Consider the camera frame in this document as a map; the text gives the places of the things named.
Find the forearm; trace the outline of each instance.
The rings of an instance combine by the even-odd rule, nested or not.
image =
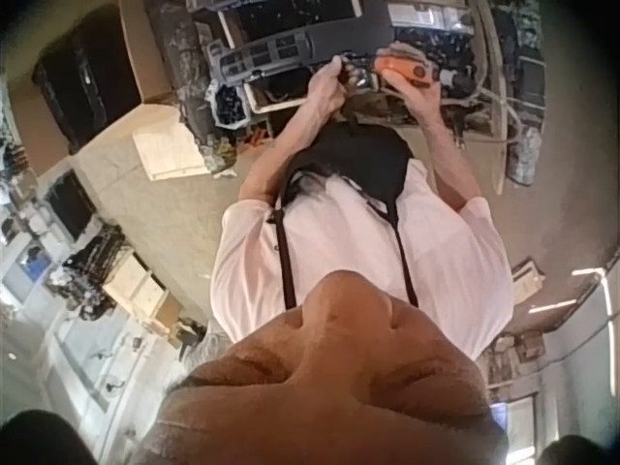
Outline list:
[[[256,161],[241,185],[239,200],[259,200],[274,205],[287,164],[299,151],[312,144],[324,119],[308,102],[291,118],[282,134]]]
[[[481,188],[464,154],[439,114],[420,124],[431,155],[439,197],[455,211],[481,196]]]

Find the handheld tool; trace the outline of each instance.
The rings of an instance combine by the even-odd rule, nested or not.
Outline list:
[[[412,85],[422,89],[441,82],[446,87],[458,88],[466,94],[476,91],[476,83],[471,78],[457,71],[442,70],[423,54],[420,57],[405,53],[379,55],[373,68],[379,75],[385,70],[395,71]]]

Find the gray floor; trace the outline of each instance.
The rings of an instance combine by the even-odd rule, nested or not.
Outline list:
[[[68,1],[58,0],[63,5]],[[515,331],[556,321],[562,311],[529,316],[527,309],[579,297],[589,278],[573,278],[571,272],[604,265],[618,244],[616,83],[580,37],[576,23],[547,9],[543,25],[548,116],[535,186],[509,185],[504,196],[495,196],[493,147],[468,145],[511,263],[532,257],[546,275],[544,289],[517,309],[511,324]],[[14,76],[27,69],[24,60],[15,60]],[[417,154],[425,151],[419,140],[411,143]],[[122,226],[188,311],[195,317],[209,315],[209,276],[220,219],[235,199],[240,178],[153,183],[131,142],[82,152],[72,162],[96,204]],[[249,163],[241,165],[242,176]]]

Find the ceiling light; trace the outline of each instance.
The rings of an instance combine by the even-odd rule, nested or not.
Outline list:
[[[585,268],[585,269],[576,269],[573,271],[573,276],[584,276],[586,274],[598,274],[602,278],[605,277],[606,273],[603,268]]]
[[[568,307],[570,305],[575,305],[577,303],[577,299],[567,300],[565,302],[554,303],[553,305],[545,305],[544,307],[534,307],[530,308],[529,314],[532,315],[534,313],[546,312],[547,310],[556,310],[558,308]]]

